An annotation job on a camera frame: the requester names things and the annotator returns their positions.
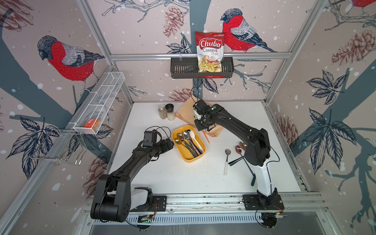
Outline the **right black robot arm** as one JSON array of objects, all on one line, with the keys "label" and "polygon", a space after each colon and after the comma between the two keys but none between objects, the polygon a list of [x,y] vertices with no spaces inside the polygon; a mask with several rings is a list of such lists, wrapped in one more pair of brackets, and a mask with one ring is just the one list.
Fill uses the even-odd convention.
[{"label": "right black robot arm", "polygon": [[268,132],[263,128],[258,130],[248,126],[218,104],[209,106],[205,101],[198,100],[193,110],[197,116],[194,123],[199,131],[209,131],[212,126],[219,125],[246,144],[244,157],[255,169],[259,203],[263,206],[270,204],[275,187],[267,166],[271,150]]}]

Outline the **gold metal spoon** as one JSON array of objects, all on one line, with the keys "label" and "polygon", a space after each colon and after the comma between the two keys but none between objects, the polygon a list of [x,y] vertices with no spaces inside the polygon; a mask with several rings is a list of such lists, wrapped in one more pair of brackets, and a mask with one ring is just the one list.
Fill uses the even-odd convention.
[{"label": "gold metal spoon", "polygon": [[177,145],[180,145],[180,146],[184,147],[185,149],[187,149],[187,150],[190,152],[190,154],[191,154],[191,156],[192,156],[193,158],[195,157],[194,152],[190,149],[189,146],[187,146],[187,144],[186,144],[184,141],[182,141],[182,140],[180,140],[180,139],[178,139],[178,138],[174,138],[174,141],[175,141],[175,143],[176,143]]}]

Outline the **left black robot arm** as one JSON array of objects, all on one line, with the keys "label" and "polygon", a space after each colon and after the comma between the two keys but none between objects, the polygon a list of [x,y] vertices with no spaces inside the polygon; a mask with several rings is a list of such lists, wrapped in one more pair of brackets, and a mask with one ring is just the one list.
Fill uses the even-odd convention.
[{"label": "left black robot arm", "polygon": [[144,139],[133,149],[131,157],[117,170],[103,174],[97,181],[90,211],[92,219],[124,222],[131,208],[131,183],[153,157],[158,158],[174,147],[170,138],[157,140],[157,130],[145,131]]}]

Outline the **yellow plastic storage box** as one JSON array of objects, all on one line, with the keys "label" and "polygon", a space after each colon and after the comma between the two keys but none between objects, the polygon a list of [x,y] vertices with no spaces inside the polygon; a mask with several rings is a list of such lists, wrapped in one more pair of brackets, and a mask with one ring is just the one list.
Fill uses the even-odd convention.
[{"label": "yellow plastic storage box", "polygon": [[182,126],[172,132],[172,138],[177,144],[178,151],[187,163],[192,163],[203,157],[206,146],[191,125]]}]

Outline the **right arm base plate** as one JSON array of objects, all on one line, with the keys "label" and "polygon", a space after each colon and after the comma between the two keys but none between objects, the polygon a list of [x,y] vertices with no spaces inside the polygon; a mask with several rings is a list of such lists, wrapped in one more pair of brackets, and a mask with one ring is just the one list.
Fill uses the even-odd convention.
[{"label": "right arm base plate", "polygon": [[244,194],[242,196],[242,202],[247,211],[256,211],[256,210],[283,211],[285,209],[281,196],[275,192],[269,197],[266,197],[260,193]]}]

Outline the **orange plastic spoon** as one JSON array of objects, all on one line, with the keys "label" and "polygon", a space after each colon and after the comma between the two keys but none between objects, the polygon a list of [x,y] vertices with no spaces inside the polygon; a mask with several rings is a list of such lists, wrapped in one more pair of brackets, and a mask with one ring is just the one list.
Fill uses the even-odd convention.
[{"label": "orange plastic spoon", "polygon": [[205,132],[205,131],[202,131],[202,132],[203,132],[203,134],[204,134],[204,136],[205,136],[205,138],[206,138],[208,144],[210,144],[210,141],[209,141],[209,138],[208,138],[207,135],[206,135],[206,132]]}]

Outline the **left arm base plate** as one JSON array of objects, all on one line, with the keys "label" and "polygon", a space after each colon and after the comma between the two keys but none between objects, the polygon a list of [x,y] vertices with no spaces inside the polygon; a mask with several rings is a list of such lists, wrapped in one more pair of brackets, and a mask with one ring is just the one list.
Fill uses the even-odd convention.
[{"label": "left arm base plate", "polygon": [[131,212],[165,212],[166,201],[166,195],[153,195],[153,197],[149,197],[143,205],[133,208]]}]

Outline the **clear handled small spoon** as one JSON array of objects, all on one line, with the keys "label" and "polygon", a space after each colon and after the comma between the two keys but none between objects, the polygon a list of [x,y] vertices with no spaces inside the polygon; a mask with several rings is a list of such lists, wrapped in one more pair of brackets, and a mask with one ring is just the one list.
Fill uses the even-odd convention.
[{"label": "clear handled small spoon", "polygon": [[226,162],[225,162],[225,166],[224,166],[224,173],[223,175],[224,176],[227,176],[227,172],[228,172],[228,158],[229,158],[229,155],[231,154],[231,150],[230,149],[225,149],[225,154],[226,154]]}]

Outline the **white plastic spoon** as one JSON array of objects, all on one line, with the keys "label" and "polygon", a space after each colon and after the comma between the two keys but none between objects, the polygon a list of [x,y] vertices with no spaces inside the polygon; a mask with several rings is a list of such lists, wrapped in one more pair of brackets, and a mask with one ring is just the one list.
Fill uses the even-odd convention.
[{"label": "white plastic spoon", "polygon": [[200,151],[203,152],[204,150],[203,150],[202,146],[200,145],[198,140],[195,138],[195,133],[192,130],[190,130],[189,135],[190,135],[191,139],[196,143],[196,145],[200,149]]}]

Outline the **rainbow iridescent spoon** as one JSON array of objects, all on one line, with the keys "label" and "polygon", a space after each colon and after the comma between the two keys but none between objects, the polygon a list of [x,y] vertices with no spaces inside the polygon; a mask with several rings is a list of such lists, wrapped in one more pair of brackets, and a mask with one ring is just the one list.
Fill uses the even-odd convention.
[{"label": "rainbow iridescent spoon", "polygon": [[255,177],[255,173],[252,171],[252,169],[250,168],[250,166],[248,165],[247,161],[245,160],[245,158],[242,155],[242,148],[241,148],[241,146],[236,145],[235,149],[236,149],[236,153],[239,154],[241,156],[241,158],[245,161],[246,165],[248,166],[249,170],[251,171],[251,174]]}]

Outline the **purple metal spoon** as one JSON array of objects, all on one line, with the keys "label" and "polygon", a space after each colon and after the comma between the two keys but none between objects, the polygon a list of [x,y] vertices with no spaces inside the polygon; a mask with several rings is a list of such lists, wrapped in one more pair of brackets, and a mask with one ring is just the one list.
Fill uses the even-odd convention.
[{"label": "purple metal spoon", "polygon": [[189,132],[188,131],[183,131],[183,136],[185,138],[185,140],[188,141],[188,143],[190,144],[190,146],[192,148],[194,148],[194,150],[197,152],[198,156],[202,154],[202,152],[194,145],[190,135],[189,135]]}]

